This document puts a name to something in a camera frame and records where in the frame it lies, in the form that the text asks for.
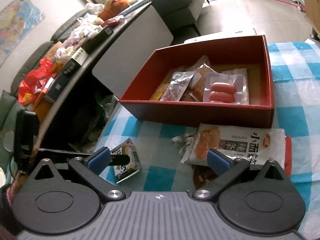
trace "screw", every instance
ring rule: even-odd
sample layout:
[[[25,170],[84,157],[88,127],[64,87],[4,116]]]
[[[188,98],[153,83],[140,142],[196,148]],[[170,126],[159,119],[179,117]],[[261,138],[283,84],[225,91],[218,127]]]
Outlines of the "screw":
[[[201,189],[195,192],[196,197],[198,198],[207,198],[210,197],[211,193],[205,189]]]
[[[123,194],[122,191],[117,190],[117,189],[113,189],[107,193],[107,196],[111,197],[111,198],[120,198],[122,196],[122,194]]]

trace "gray ridged plate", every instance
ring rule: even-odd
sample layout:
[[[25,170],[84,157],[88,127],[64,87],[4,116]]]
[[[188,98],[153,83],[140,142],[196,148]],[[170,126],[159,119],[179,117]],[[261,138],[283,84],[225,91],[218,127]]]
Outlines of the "gray ridged plate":
[[[108,203],[101,215],[83,229],[63,236],[22,232],[20,240],[299,240],[295,233],[276,237],[246,235],[227,225],[208,202],[186,192],[133,192]]]

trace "checkered tablecloth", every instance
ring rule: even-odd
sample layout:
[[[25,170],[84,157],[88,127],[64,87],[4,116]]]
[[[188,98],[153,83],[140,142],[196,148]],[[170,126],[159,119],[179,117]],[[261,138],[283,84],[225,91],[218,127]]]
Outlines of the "checkered tablecloth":
[[[320,237],[320,49],[303,42],[268,45],[275,91],[274,128],[292,137],[292,175],[307,213],[299,232]],[[192,169],[180,163],[171,139],[195,128],[139,121],[124,107],[106,126],[97,149],[110,149],[128,137],[134,142],[142,169],[121,182],[135,191],[194,190]],[[100,175],[115,181],[112,167]]]

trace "map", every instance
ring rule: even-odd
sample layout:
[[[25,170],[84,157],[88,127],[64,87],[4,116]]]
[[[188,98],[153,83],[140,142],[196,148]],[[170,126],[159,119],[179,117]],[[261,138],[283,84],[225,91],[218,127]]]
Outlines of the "map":
[[[30,0],[14,0],[0,12],[0,67],[20,41],[44,19]]]

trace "orange box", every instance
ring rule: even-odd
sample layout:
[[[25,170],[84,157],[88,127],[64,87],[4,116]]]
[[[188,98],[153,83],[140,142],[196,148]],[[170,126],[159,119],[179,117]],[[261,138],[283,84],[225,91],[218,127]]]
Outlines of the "orange box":
[[[149,99],[169,70],[192,66],[202,55],[215,71],[247,68],[250,105],[168,102]],[[137,119],[198,127],[200,123],[270,128],[273,82],[265,36],[237,37],[157,49],[122,95],[120,103]]]

